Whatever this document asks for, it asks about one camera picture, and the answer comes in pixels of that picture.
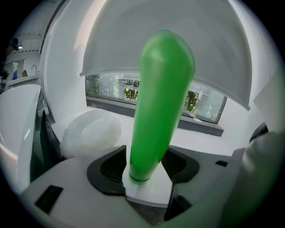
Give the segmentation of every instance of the green plastic bottle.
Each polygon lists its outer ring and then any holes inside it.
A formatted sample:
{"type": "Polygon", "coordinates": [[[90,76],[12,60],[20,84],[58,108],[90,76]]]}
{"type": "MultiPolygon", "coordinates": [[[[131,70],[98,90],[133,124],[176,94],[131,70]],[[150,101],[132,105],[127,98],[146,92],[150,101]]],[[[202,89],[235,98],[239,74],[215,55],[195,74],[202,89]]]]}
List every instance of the green plastic bottle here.
{"type": "Polygon", "coordinates": [[[194,72],[193,54],[175,33],[159,31],[145,44],[130,153],[129,175],[135,182],[147,181],[163,158],[194,72]]]}

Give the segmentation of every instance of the glass window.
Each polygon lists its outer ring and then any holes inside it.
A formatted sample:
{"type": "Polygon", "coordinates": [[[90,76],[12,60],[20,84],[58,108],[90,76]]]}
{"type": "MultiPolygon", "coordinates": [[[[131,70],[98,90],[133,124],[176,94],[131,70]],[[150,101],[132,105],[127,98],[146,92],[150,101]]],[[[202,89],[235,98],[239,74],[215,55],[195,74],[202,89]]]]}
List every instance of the glass window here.
{"type": "MultiPolygon", "coordinates": [[[[103,73],[85,77],[86,96],[136,103],[139,90],[139,74],[103,73]]],[[[192,82],[182,115],[217,123],[226,97],[215,90],[192,82]]]]}

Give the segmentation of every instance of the white dome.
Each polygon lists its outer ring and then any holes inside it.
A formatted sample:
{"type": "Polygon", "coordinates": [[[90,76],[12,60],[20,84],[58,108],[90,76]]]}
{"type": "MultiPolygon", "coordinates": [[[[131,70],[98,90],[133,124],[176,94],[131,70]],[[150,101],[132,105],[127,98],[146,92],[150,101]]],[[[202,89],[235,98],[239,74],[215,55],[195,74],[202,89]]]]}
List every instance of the white dome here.
{"type": "Polygon", "coordinates": [[[80,75],[138,73],[144,44],[163,29],[188,43],[195,58],[196,81],[249,110],[248,39],[234,8],[224,0],[107,1],[90,33],[80,75]]]}

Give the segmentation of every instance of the black slot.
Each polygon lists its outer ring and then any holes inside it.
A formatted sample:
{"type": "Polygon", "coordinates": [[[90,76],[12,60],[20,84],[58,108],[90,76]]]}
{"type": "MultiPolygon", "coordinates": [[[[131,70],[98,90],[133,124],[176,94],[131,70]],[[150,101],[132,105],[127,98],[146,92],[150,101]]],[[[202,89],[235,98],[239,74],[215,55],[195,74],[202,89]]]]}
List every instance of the black slot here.
{"type": "Polygon", "coordinates": [[[174,217],[189,209],[191,206],[191,203],[189,203],[183,196],[173,196],[165,213],[164,221],[173,219],[174,217]]]}
{"type": "Polygon", "coordinates": [[[45,213],[49,214],[62,190],[62,187],[50,185],[40,196],[35,205],[45,213]]]}
{"type": "Polygon", "coordinates": [[[219,165],[219,166],[226,167],[228,163],[225,162],[225,161],[217,161],[215,164],[217,164],[217,165],[219,165]]]}

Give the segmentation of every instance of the black grille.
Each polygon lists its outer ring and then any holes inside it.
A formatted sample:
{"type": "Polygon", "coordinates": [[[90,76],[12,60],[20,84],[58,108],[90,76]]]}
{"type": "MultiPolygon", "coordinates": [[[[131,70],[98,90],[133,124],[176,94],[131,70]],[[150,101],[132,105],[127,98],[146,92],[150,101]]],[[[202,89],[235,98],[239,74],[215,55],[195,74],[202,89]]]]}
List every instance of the black grille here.
{"type": "Polygon", "coordinates": [[[126,158],[124,154],[118,153],[115,156],[107,159],[101,165],[101,173],[107,179],[122,183],[122,175],[126,167],[126,158]]]}
{"type": "Polygon", "coordinates": [[[176,173],[181,172],[187,165],[187,162],[183,158],[171,153],[170,151],[166,151],[161,163],[170,180],[172,180],[173,176],[176,173]]]}

